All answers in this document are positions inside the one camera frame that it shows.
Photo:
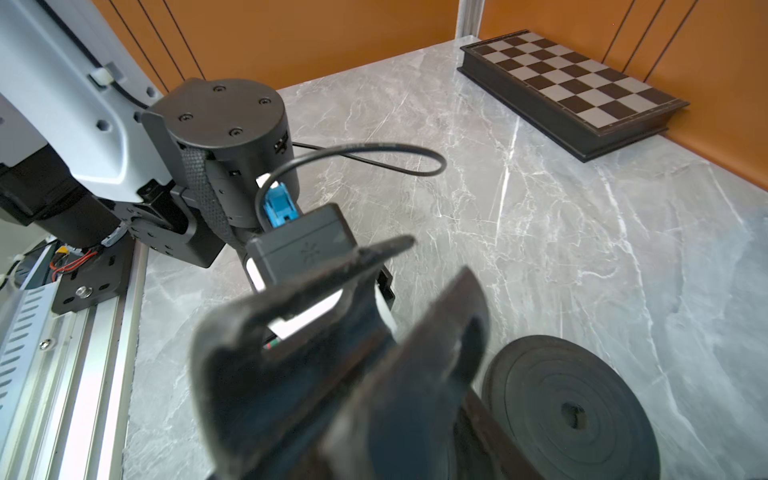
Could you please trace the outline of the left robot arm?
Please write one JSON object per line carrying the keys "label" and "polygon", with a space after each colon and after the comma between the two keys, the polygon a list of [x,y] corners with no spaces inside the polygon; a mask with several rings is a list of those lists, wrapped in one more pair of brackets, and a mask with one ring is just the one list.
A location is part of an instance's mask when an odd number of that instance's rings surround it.
{"label": "left robot arm", "polygon": [[284,102],[242,79],[159,93],[88,1],[1,5],[1,92],[136,240],[210,266],[299,216]]}

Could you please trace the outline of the black stand pole with clip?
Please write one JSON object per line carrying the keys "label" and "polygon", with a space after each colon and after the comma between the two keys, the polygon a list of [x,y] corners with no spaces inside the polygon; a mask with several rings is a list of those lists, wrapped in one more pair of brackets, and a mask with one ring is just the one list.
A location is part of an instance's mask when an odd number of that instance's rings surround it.
{"label": "black stand pole with clip", "polygon": [[486,351],[482,287],[461,269],[401,341],[375,298],[395,237],[212,310],[190,352],[218,479],[438,479]]}

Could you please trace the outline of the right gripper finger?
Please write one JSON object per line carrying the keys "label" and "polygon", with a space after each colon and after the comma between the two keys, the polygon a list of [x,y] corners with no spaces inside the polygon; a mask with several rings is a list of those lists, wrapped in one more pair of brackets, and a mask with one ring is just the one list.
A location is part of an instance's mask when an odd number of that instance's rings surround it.
{"label": "right gripper finger", "polygon": [[543,479],[472,389],[461,405],[459,417],[464,419],[470,458],[487,465],[493,479]]}

